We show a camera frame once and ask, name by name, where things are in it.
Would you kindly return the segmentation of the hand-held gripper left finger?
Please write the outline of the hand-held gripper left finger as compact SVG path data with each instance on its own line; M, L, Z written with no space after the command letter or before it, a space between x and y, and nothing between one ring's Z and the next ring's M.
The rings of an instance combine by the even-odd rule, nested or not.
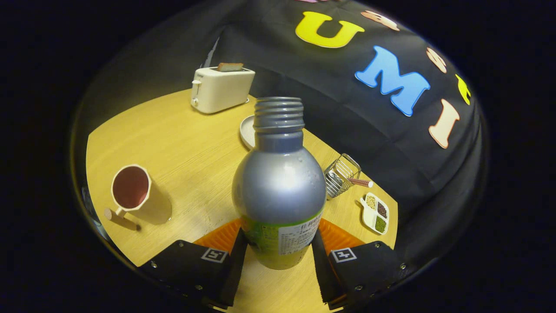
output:
M171 293L225 310L234 305L247 247L235 219L195 242L175 240L139 269Z

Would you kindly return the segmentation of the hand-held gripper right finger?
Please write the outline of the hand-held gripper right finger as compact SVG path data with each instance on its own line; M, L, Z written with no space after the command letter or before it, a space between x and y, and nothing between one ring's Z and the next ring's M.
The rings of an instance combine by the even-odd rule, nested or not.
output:
M364 243L325 219L311 247L322 301L331 310L361 309L413 274L413 264L385 242Z

